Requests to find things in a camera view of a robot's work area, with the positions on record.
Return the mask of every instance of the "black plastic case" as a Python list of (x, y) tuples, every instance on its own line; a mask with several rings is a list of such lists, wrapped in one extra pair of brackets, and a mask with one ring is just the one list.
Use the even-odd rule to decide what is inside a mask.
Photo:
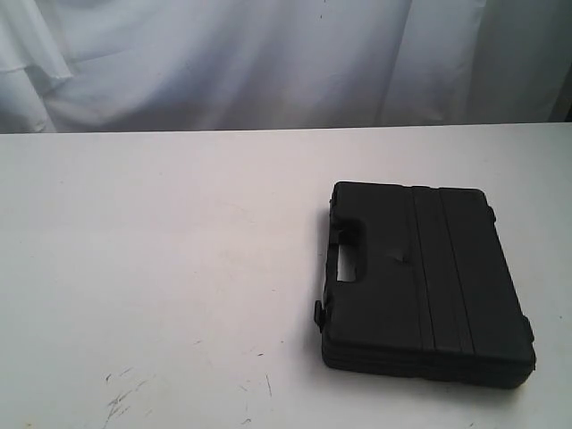
[[(330, 208), (324, 305), (326, 365), (376, 374), (519, 386), (534, 336), (518, 304), (478, 189), (339, 182)], [(355, 280), (337, 280), (339, 245)]]

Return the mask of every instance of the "table surface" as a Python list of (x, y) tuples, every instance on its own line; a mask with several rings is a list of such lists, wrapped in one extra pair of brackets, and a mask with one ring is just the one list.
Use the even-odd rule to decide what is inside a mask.
[[(0, 427), (570, 427), (569, 124), (0, 136)], [(485, 191), (515, 391), (327, 368), (336, 181)]]

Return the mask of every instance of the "white table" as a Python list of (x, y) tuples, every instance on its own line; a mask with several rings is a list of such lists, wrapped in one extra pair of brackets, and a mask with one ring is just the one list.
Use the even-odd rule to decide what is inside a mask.
[[(522, 388), (323, 364), (339, 180), (486, 192)], [(0, 136), (0, 427), (569, 428), (571, 253), (566, 124)]]

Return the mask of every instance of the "white backdrop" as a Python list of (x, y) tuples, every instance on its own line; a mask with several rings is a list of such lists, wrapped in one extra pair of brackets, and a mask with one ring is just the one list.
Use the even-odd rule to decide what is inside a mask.
[(0, 0), (0, 131), (546, 121), (569, 0)]

